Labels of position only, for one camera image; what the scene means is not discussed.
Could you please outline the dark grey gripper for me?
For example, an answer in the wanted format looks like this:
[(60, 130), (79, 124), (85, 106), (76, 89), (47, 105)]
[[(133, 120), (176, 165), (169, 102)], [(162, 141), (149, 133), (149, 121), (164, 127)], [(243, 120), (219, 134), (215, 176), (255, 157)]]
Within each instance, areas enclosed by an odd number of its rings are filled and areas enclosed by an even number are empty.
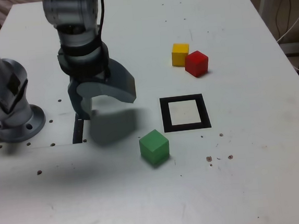
[(124, 103), (134, 103), (137, 98), (134, 77), (111, 58), (106, 71), (73, 73), (69, 78), (67, 92), (74, 111), (82, 120), (91, 119), (91, 98), (104, 95)]

